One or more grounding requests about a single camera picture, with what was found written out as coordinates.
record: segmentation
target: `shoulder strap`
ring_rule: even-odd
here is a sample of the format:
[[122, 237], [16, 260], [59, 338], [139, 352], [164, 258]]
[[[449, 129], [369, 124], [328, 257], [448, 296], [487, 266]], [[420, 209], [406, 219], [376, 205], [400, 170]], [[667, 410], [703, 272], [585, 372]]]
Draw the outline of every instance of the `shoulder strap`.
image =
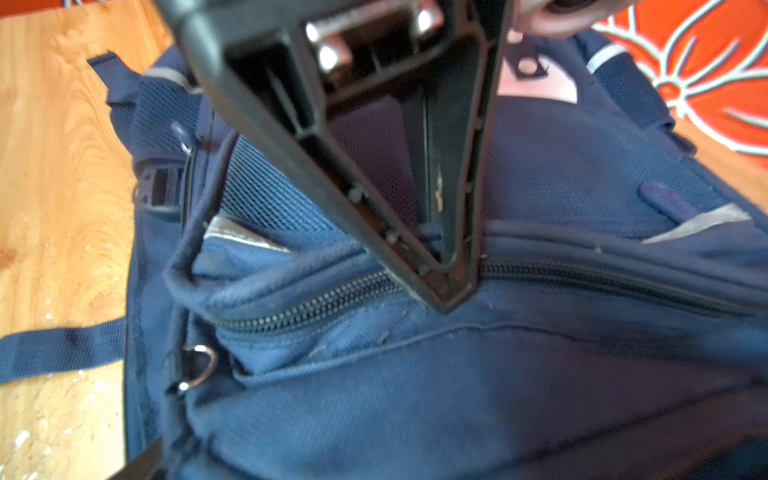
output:
[[0, 339], [0, 383], [117, 362], [124, 344], [125, 318], [84, 328], [14, 333]]

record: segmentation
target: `wood surface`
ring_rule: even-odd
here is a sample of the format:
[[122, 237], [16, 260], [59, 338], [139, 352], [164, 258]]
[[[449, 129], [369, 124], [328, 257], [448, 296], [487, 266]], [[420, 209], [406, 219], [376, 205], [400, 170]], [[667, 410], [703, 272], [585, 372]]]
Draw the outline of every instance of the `wood surface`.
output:
[[[169, 44], [149, 0], [0, 19], [0, 336], [123, 315], [134, 178], [85, 60], [112, 50], [142, 71]], [[768, 211], [768, 172], [685, 121], [678, 131]], [[0, 386], [0, 475], [118, 470], [121, 389], [122, 362]]]

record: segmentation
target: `wooden table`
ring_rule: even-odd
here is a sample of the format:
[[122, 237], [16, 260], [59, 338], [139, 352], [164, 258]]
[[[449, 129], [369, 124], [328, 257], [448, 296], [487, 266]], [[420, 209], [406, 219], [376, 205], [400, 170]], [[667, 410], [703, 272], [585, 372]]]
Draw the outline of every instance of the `wooden table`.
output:
[[[149, 0], [0, 19], [0, 336], [123, 315], [134, 177], [85, 60], [112, 50], [142, 71], [169, 44]], [[768, 210], [768, 172], [687, 122], [679, 130]], [[118, 470], [121, 388], [121, 362], [0, 386], [0, 475]]]

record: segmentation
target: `white reflective stripe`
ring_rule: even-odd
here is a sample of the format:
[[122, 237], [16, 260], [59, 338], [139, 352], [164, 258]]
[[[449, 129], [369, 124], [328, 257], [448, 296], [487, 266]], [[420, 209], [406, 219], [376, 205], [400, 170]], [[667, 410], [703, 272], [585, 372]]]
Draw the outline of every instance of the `white reflective stripe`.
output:
[[188, 94], [199, 95], [203, 93], [203, 89], [200, 87], [193, 87], [187, 80], [187, 77], [183, 76], [180, 72], [168, 67], [149, 67], [144, 72], [144, 77], [150, 78], [163, 78], [164, 80], [172, 81], [176, 85], [182, 87]]
[[203, 234], [203, 240], [209, 237], [224, 238], [225, 240], [232, 240], [234, 242], [245, 243], [253, 247], [266, 248], [268, 250], [275, 250], [278, 252], [292, 253], [290, 249], [282, 247], [272, 240], [268, 240], [258, 233], [254, 233], [245, 227], [233, 222], [226, 217], [220, 217], [216, 215], [205, 229]]
[[752, 220], [752, 217], [750, 217], [747, 212], [741, 210], [736, 204], [727, 204], [720, 208], [716, 208], [711, 212], [698, 214], [694, 218], [681, 223], [673, 230], [643, 240], [643, 243], [676, 240], [678, 238], [688, 237], [689, 235], [702, 232], [709, 227], [714, 227], [721, 223], [744, 222], [747, 220]]
[[598, 68], [603, 66], [603, 63], [626, 51], [627, 49], [619, 44], [609, 43], [592, 55], [592, 58], [587, 62], [587, 70], [589, 70], [589, 73], [595, 73], [598, 71]]

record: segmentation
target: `white flower outline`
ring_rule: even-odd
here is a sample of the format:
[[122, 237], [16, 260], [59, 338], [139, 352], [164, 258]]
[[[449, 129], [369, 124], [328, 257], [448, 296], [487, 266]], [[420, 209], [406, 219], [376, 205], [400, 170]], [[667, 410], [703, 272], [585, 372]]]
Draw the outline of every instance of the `white flower outline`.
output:
[[[681, 78], [680, 73], [685, 66], [688, 59], [688, 55], [693, 50], [696, 44], [696, 37], [693, 36], [688, 41], [683, 49], [683, 53], [680, 55], [680, 59], [677, 61], [677, 65], [674, 66], [672, 72], [670, 72], [670, 54], [675, 44], [683, 37], [688, 29], [698, 22], [706, 14], [714, 10], [717, 6], [721, 5], [724, 0], [710, 0], [701, 8], [696, 10], [688, 18], [686, 18], [672, 33], [667, 40], [666, 45], [659, 49], [652, 41], [644, 38], [637, 32], [637, 13], [634, 5], [627, 10], [628, 26], [622, 28], [616, 25], [616, 19], [612, 15], [607, 18], [605, 24], [593, 25], [596, 31], [613, 35], [616, 38], [632, 43], [635, 47], [643, 50], [647, 55], [659, 62], [659, 75], [656, 76], [654, 69], [641, 61], [637, 62], [637, 68], [643, 72], [653, 84], [658, 88], [664, 84], [672, 84], [678, 88], [680, 95], [678, 98], [669, 100], [667, 106], [675, 109], [677, 116], [687, 118], [692, 124], [696, 125], [705, 134], [719, 141], [721, 144], [727, 146], [733, 151], [737, 151], [744, 154], [768, 156], [768, 147], [752, 144], [742, 144], [738, 141], [725, 137], [720, 132], [716, 131], [709, 124], [707, 124], [703, 118], [701, 118], [696, 111], [690, 106], [688, 98], [695, 97], [697, 95], [712, 91], [715, 88], [721, 87], [725, 84], [734, 83], [742, 80], [752, 80], [755, 78], [768, 79], [768, 68], [751, 68], [753, 63], [760, 58], [763, 50], [768, 45], [768, 28], [766, 28], [763, 37], [757, 43], [755, 48], [735, 67], [731, 68], [728, 72], [713, 80], [706, 81], [698, 84], [702, 78], [706, 77], [715, 68], [723, 64], [736, 50], [739, 45], [739, 39], [735, 38], [730, 45], [728, 45], [718, 56], [716, 56], [706, 67], [700, 71], [692, 74], [687, 78]], [[724, 108], [723, 113], [743, 123], [752, 125], [754, 127], [766, 129], [768, 134], [768, 118], [762, 118], [756, 115], [747, 114], [742, 111], [738, 111], [733, 108]]]

